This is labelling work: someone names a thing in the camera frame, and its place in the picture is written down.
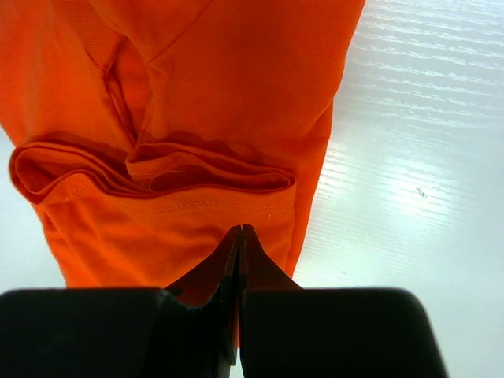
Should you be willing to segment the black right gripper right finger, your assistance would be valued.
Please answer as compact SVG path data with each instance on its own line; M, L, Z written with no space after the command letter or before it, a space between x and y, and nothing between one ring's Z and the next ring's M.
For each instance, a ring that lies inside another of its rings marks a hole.
M240 354L246 377L445 377L428 315L393 287L304 288L239 242Z

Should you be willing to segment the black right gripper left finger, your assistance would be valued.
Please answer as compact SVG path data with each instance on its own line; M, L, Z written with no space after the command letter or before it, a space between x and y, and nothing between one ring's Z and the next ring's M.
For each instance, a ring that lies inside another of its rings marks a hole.
M1 297L4 377L226 377L236 363L240 227L173 284Z

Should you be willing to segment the orange t shirt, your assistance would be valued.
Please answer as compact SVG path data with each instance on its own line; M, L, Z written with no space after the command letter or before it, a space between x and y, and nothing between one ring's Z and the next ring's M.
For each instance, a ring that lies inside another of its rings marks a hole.
M292 275L361 1L4 1L9 174L69 287L165 287L251 224Z

